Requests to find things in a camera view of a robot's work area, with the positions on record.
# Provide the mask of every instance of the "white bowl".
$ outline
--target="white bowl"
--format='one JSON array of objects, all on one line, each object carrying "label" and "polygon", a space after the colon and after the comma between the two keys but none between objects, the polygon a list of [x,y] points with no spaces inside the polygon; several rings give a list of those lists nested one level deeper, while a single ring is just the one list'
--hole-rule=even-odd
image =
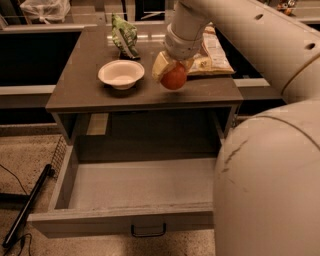
[{"label": "white bowl", "polygon": [[118,90],[131,88],[143,76],[143,66],[131,60],[111,61],[104,65],[98,73],[98,78],[103,83]]}]

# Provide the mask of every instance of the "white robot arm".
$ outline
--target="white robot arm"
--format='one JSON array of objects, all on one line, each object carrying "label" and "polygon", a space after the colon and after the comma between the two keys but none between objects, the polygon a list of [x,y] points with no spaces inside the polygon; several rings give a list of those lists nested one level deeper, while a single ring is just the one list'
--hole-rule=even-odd
[{"label": "white robot arm", "polygon": [[180,0],[171,57],[193,56],[209,21],[288,103],[239,125],[220,150],[216,255],[320,255],[320,34],[256,0]]}]

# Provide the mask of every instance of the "countertop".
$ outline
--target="countertop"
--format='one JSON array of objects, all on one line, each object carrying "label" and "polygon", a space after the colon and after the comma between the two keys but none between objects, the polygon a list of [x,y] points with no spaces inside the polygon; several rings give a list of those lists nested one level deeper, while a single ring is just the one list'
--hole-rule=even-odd
[{"label": "countertop", "polygon": [[119,58],[110,26],[85,27],[66,64],[46,109],[56,113],[112,112],[225,106],[242,101],[231,76],[190,77],[185,86],[170,91],[151,75],[158,53],[164,50],[164,24],[138,25],[136,48],[145,75],[136,85],[120,91],[98,79],[99,69]]}]

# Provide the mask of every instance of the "cabinet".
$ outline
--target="cabinet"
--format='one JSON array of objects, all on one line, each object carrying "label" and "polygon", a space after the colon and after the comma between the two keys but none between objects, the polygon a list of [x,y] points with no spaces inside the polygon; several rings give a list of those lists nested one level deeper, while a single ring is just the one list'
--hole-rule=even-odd
[{"label": "cabinet", "polygon": [[[215,160],[242,96],[229,76],[189,79],[179,91],[155,83],[163,46],[154,38],[165,30],[138,30],[145,76],[134,87],[116,91],[98,80],[118,52],[108,27],[90,27],[49,99],[68,148],[48,212],[29,216],[48,237],[213,228]],[[101,132],[92,134],[99,115]]]}]

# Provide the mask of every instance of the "drawer front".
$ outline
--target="drawer front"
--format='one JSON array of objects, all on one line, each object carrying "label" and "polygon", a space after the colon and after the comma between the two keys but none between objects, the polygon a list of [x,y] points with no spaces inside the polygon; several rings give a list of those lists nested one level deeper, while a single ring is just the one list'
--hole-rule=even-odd
[{"label": "drawer front", "polygon": [[[212,205],[203,206],[212,209]],[[49,238],[112,235],[159,236],[171,231],[213,228],[212,211],[108,216],[106,213],[59,212],[31,214],[28,221]]]}]

